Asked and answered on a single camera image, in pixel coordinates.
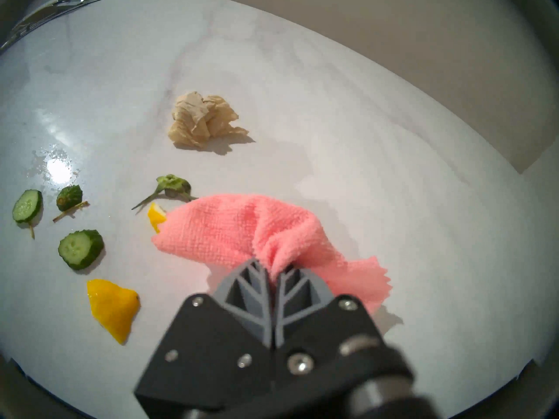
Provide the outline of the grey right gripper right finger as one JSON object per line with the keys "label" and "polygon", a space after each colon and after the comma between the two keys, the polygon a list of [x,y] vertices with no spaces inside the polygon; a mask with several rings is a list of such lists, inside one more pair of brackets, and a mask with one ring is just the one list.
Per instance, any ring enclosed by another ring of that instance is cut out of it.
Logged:
{"label": "grey right gripper right finger", "polygon": [[307,269],[280,274],[274,311],[274,387],[295,392],[352,392],[367,384],[413,383],[413,374],[383,337],[364,304],[333,295]]}

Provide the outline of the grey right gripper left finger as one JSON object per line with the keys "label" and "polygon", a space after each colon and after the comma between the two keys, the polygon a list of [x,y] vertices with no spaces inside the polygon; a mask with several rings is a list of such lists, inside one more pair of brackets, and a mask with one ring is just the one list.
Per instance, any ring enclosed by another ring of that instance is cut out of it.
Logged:
{"label": "grey right gripper left finger", "polygon": [[220,412],[271,392],[268,273],[250,259],[181,305],[136,388],[145,412]]}

